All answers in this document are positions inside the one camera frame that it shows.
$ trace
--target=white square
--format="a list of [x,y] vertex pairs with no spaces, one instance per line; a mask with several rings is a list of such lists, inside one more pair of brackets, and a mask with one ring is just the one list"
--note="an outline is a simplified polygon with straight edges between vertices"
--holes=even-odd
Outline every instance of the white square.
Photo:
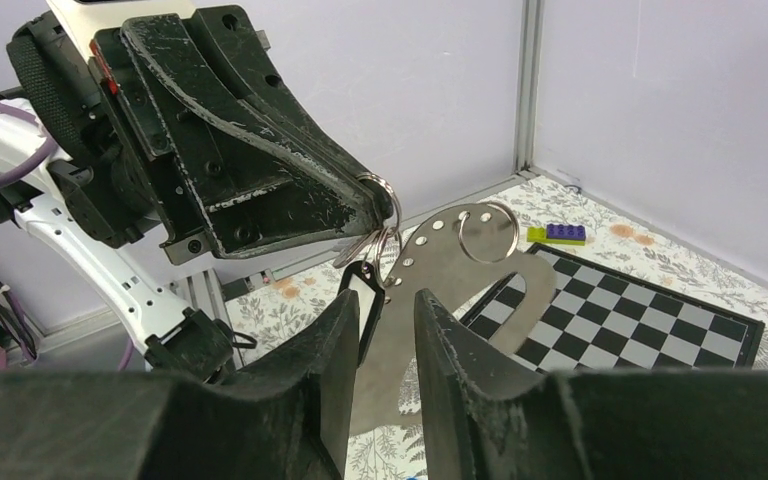
[[605,274],[600,272],[599,270],[589,268],[582,266],[578,269],[577,272],[575,272],[575,275],[573,275],[574,278],[577,278],[581,280],[582,282],[588,284],[588,285],[599,285],[599,282],[602,281],[603,278],[605,278]]
[[555,255],[554,253],[552,253],[552,252],[550,252],[548,250],[538,250],[537,256],[545,258],[546,261],[548,261],[552,265],[554,265],[555,262],[557,262],[558,258],[559,258],[557,255]]
[[587,301],[595,303],[600,307],[607,308],[608,310],[613,310],[614,307],[617,306],[617,302],[620,301],[620,296],[614,292],[609,292],[605,289],[596,287],[596,289],[587,296]]
[[558,330],[548,323],[537,322],[537,325],[535,325],[531,330],[531,333],[528,334],[528,338],[547,347],[551,347],[558,341],[558,338],[561,337],[561,333],[563,333],[561,330]]
[[675,324],[676,318],[672,315],[656,310],[654,308],[647,308],[643,312],[643,317],[640,318],[640,323],[649,325],[655,330],[660,330],[664,333],[670,333]]
[[705,340],[702,341],[702,348],[729,360],[737,360],[738,355],[740,355],[740,346],[740,342],[710,330],[705,334]]
[[516,274],[510,279],[507,285],[508,288],[513,288],[517,292],[525,293],[525,278],[522,275]]
[[573,317],[573,319],[570,320],[569,325],[567,325],[567,328],[564,330],[586,342],[591,342],[593,341],[593,337],[595,337],[601,329],[602,327],[590,320],[585,320],[581,317]]
[[639,322],[632,320],[625,315],[621,315],[617,312],[611,312],[608,314],[608,318],[602,323],[602,326],[611,330],[612,332],[619,333],[624,337],[631,337],[634,333],[634,329],[637,328]]
[[706,310],[702,310],[699,307],[685,303],[681,306],[681,311],[678,313],[678,318],[684,320],[687,323],[696,325],[699,328],[708,330],[711,328],[711,322],[714,320],[714,314]]
[[647,347],[637,340],[629,340],[625,344],[620,357],[644,368],[652,368],[658,358],[658,351]]
[[699,347],[678,337],[669,336],[661,347],[661,353],[693,365],[696,362],[696,356],[699,355]]
[[633,300],[641,305],[649,306],[649,304],[652,303],[652,299],[655,298],[655,291],[630,283],[628,284],[628,288],[623,292],[623,297]]
[[540,368],[550,370],[572,370],[578,365],[578,361],[564,355],[557,350],[550,350],[540,362]]
[[525,368],[527,368],[527,369],[529,369],[529,370],[531,370],[531,371],[533,371],[533,372],[536,372],[536,371],[537,371],[537,365],[535,365],[535,364],[533,364],[533,363],[529,362],[528,360],[526,360],[526,359],[524,359],[524,358],[520,357],[519,355],[510,355],[510,357],[511,357],[512,359],[514,359],[514,361],[516,361],[517,363],[519,363],[520,365],[522,365],[523,367],[525,367]]
[[552,305],[569,313],[578,313],[578,309],[584,305],[584,299],[569,292],[561,292],[552,300]]
[[570,276],[560,272],[555,272],[555,283],[558,290],[563,290],[569,283]]
[[484,315],[499,325],[505,323],[505,320],[507,320],[512,313],[514,313],[513,308],[495,299],[490,301],[490,303],[484,307],[484,310],[481,311],[481,315]]
[[613,353],[606,352],[601,348],[590,345],[584,351],[579,362],[590,368],[614,368],[617,365],[617,357]]

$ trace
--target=black square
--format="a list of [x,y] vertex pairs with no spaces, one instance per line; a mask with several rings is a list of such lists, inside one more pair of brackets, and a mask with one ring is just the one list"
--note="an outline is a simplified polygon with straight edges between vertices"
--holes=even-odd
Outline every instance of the black square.
[[585,320],[590,320],[591,322],[597,323],[599,325],[602,325],[610,314],[611,311],[607,308],[590,302],[584,302],[584,305],[578,309],[579,317]]
[[584,340],[564,332],[558,338],[558,341],[555,342],[555,345],[552,346],[552,349],[578,360],[584,355],[584,351],[589,346],[590,344]]
[[576,297],[587,298],[593,293],[594,288],[596,287],[589,283],[584,283],[576,278],[571,278],[567,283],[567,286],[564,287],[564,291],[569,292]]
[[517,350],[517,355],[523,360],[528,360],[534,365],[540,365],[540,362],[546,357],[546,354],[551,350],[546,345],[540,342],[535,342],[531,339],[526,339],[525,343]]
[[664,342],[667,340],[667,334],[659,330],[655,330],[649,325],[642,323],[637,324],[637,328],[634,329],[634,333],[631,334],[631,338],[638,342],[652,347],[655,350],[660,350],[664,346]]
[[581,268],[581,265],[570,262],[565,258],[559,258],[558,261],[555,262],[554,267],[556,272],[565,273],[571,277]]
[[543,314],[543,317],[540,319],[540,321],[543,323],[548,323],[558,330],[564,330],[567,328],[567,325],[569,325],[570,320],[572,320],[574,316],[575,314],[572,312],[568,312],[554,305],[549,305],[549,308],[546,309],[546,313]]
[[518,307],[523,298],[525,298],[525,292],[520,292],[513,287],[505,287],[496,295],[497,302],[504,303],[511,308]]
[[732,340],[742,342],[743,337],[746,335],[746,325],[737,323],[728,318],[723,318],[719,315],[714,315],[714,320],[711,321],[711,331],[719,333]]
[[620,301],[617,302],[617,306],[614,307],[614,311],[639,321],[643,318],[643,314],[646,312],[646,306],[627,298],[620,298]]
[[591,343],[608,353],[619,356],[625,348],[625,344],[628,343],[628,338],[603,328],[593,337]]
[[670,330],[670,335],[686,340],[696,346],[702,346],[702,341],[705,340],[705,329],[677,318],[676,323],[673,324],[673,328]]
[[475,332],[484,340],[490,340],[490,337],[496,333],[496,330],[498,330],[499,327],[501,327],[501,325],[494,322],[493,320],[490,320],[484,315],[477,316],[475,320],[469,325],[469,329]]
[[649,304],[650,307],[660,310],[667,315],[672,315],[674,317],[677,317],[679,312],[681,312],[681,307],[684,305],[683,302],[676,300],[675,298],[670,298],[666,295],[662,295],[660,293],[655,294],[655,298],[652,299],[652,303]]
[[682,362],[681,360],[676,360],[675,358],[665,354],[665,353],[659,353],[658,358],[655,359],[655,367],[662,367],[662,368],[675,368],[675,367],[686,367],[690,368],[690,365]]
[[714,352],[708,350],[699,350],[699,354],[696,355],[696,363],[694,367],[733,367],[734,360],[729,360],[726,357],[721,357]]
[[599,281],[598,286],[599,288],[604,288],[609,292],[622,295],[623,292],[625,292],[625,289],[628,288],[628,282],[625,280],[620,280],[617,277],[612,277],[611,275],[605,275],[602,277],[602,280]]
[[636,367],[636,368],[643,368],[640,365],[636,363],[631,363],[628,360],[620,357],[617,359],[617,363],[614,364],[614,367]]

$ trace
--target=screw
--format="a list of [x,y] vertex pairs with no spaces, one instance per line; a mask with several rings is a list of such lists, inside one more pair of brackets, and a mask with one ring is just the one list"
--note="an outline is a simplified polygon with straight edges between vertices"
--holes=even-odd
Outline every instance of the screw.
[[167,146],[169,146],[169,140],[166,139],[165,135],[161,135],[159,133],[155,133],[151,136],[151,147],[156,150],[164,150]]
[[237,227],[237,229],[234,230],[234,238],[236,238],[238,242],[250,243],[252,241],[252,232],[245,227]]
[[207,174],[211,177],[215,177],[222,173],[222,165],[220,165],[217,162],[207,162],[204,165],[204,169],[207,171]]
[[267,85],[273,88],[278,88],[281,86],[281,77],[278,75],[267,75],[263,77],[264,80],[266,80]]
[[175,118],[178,119],[179,122],[185,122],[189,120],[193,116],[193,112],[190,110],[181,110],[175,115]]

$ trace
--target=key ring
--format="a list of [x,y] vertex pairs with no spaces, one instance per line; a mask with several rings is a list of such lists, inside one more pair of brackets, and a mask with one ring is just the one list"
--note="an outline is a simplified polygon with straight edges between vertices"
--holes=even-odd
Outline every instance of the key ring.
[[[391,233],[391,237],[396,237],[399,241],[399,254],[401,255],[402,250],[402,233],[401,233],[401,227],[402,227],[402,204],[399,202],[399,197],[396,196],[396,191],[393,190],[393,187],[390,185],[387,180],[384,180],[383,177],[380,175],[376,175],[371,172],[362,173],[357,176],[357,180],[362,182],[365,180],[374,182],[378,184],[381,188],[384,189],[385,192],[387,192],[387,195],[390,197],[390,201],[393,202],[393,210],[395,210],[395,216],[396,216],[396,227],[395,232]],[[355,257],[360,255],[360,252],[363,251],[365,247],[372,248],[372,245],[378,241],[379,233],[382,231],[387,231],[387,227],[382,227],[381,230],[378,232],[370,232],[363,237],[360,237],[357,239],[354,243],[350,244],[348,247],[346,247],[342,253],[337,255],[337,258],[334,259],[334,262],[332,263],[332,266],[334,268],[343,268],[346,265],[348,265]],[[364,256],[364,259],[368,258],[368,252],[367,249],[367,255]],[[381,255],[383,254],[383,246],[381,248],[381,252],[377,254],[377,260],[376,263],[380,266],[381,264]]]
[[[399,243],[399,249],[401,250],[402,245],[402,232],[396,230],[396,227],[387,227],[385,229],[379,230],[378,235],[375,236],[375,241],[369,246],[369,248],[366,250],[366,253],[363,255],[363,266],[361,267],[361,271],[369,275],[369,265],[375,267],[375,282],[378,284],[379,287],[385,288],[387,284],[387,279],[381,276],[381,257],[384,253],[384,247],[387,245],[387,240],[390,238],[395,238],[396,241]],[[368,261],[370,252],[375,250],[375,253],[373,254],[372,261]]]
[[519,236],[520,236],[519,222],[517,222],[516,214],[507,205],[499,202],[492,202],[492,201],[483,202],[483,203],[488,207],[494,208],[504,213],[505,216],[508,217],[508,219],[511,221],[511,224],[514,227],[514,239],[511,242],[511,247],[508,248],[508,251],[505,253],[505,256],[498,260],[491,260],[491,261],[481,260],[480,258],[473,255],[472,252],[470,252],[469,249],[466,248],[466,243],[464,243],[464,238],[463,238],[463,227],[464,227],[464,224],[466,223],[466,220],[470,217],[469,212],[466,212],[466,215],[464,215],[464,217],[460,221],[460,226],[458,227],[458,243],[461,245],[461,250],[463,250],[464,255],[469,257],[470,260],[474,262],[482,263],[484,265],[491,265],[493,263],[499,263],[504,261],[511,255],[513,255],[513,253],[516,251],[516,247],[517,245],[519,245]]
[[390,186],[390,183],[387,182],[387,180],[384,180],[384,178],[380,175],[376,175],[371,172],[361,173],[358,175],[357,179],[361,182],[364,180],[369,180],[370,182],[377,183],[381,188],[384,189],[385,192],[387,192],[387,195],[390,197],[390,201],[393,202],[393,210],[395,210],[396,213],[396,230],[401,231],[402,204],[399,203],[399,197],[396,196],[396,191],[393,190],[393,187]]
[[[401,231],[402,204],[399,202],[399,197],[396,196],[396,191],[393,190],[393,187],[390,185],[390,183],[380,175],[366,172],[358,175],[357,179],[361,182],[366,180],[374,182],[383,188],[385,192],[387,192],[387,195],[390,197],[390,201],[393,203],[396,225],[392,227],[382,227],[378,232],[372,232],[364,237],[361,237],[358,241],[344,250],[343,253],[338,255],[332,265],[334,268],[345,267],[349,264],[349,262],[352,261],[352,259],[360,254],[364,247],[366,247],[366,254],[363,256],[364,273],[368,273],[366,269],[367,264],[374,266],[378,270],[378,278],[376,278],[376,282],[378,282],[378,284],[383,288],[384,279],[381,278],[381,257],[384,255],[384,247],[387,244],[387,240],[390,238],[394,238],[396,240],[399,247],[398,255],[401,255],[402,248],[404,246],[404,240],[402,238]],[[369,255],[373,248],[375,249],[375,252],[372,258],[372,262],[369,262]]]

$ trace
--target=table surface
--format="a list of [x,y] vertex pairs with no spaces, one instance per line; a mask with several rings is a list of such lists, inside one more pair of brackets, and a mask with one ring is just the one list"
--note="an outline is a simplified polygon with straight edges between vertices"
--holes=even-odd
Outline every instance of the table surface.
[[[562,247],[573,255],[764,322],[755,368],[768,369],[767,289],[545,177],[487,200],[491,199],[510,206],[523,231],[549,223],[586,226],[586,245]],[[523,235],[519,249],[530,245]],[[394,260],[392,252],[385,256],[385,271]],[[319,265],[228,302],[235,329],[259,341],[257,349],[246,352],[246,362],[277,347],[313,321],[337,294],[341,273],[330,263]],[[417,397],[415,382],[415,372],[408,372],[403,410],[418,407],[418,398],[411,398]],[[422,475],[425,451],[421,426],[384,426],[349,440],[347,479],[405,480]]]

